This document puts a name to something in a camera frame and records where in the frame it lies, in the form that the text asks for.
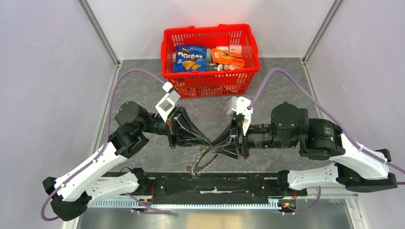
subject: gray tabletop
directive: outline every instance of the gray tabletop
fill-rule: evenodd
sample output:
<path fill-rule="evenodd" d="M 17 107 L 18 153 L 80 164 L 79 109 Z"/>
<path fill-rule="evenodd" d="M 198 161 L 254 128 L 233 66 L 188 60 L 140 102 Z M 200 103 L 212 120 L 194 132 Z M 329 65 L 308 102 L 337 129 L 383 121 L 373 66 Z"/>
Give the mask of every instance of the gray tabletop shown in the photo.
<path fill-rule="evenodd" d="M 253 99 L 266 73 L 274 68 L 286 69 L 309 91 L 309 85 L 299 58 L 261 58 L 261 69 L 254 76 L 244 97 Z M 120 74 L 131 68 L 142 68 L 162 77 L 160 60 L 127 60 L 123 62 Z M 118 87 L 112 108 L 111 130 L 118 125 L 114 116 L 119 107 L 127 101 L 134 101 L 149 112 L 156 112 L 156 103 L 165 92 L 152 77 L 143 73 L 132 73 L 123 79 Z M 214 140 L 229 124 L 230 117 L 225 113 L 231 96 L 216 96 L 181 99 L 193 123 L 211 140 Z M 298 108 L 306 108 L 310 117 L 317 117 L 313 103 L 281 73 L 270 78 L 252 115 L 252 124 L 269 124 L 272 109 L 287 101 Z M 148 172 L 186 171 L 186 166 L 199 153 L 199 147 L 169 148 L 166 136 L 145 133 L 150 142 L 136 155 L 112 169 L 119 171 L 122 167 L 141 167 Z M 312 161 L 300 157 L 297 149 L 251 149 L 247 160 L 235 160 L 219 156 L 210 171 L 245 171 L 277 172 L 283 169 L 303 170 L 328 165 L 330 162 Z"/>

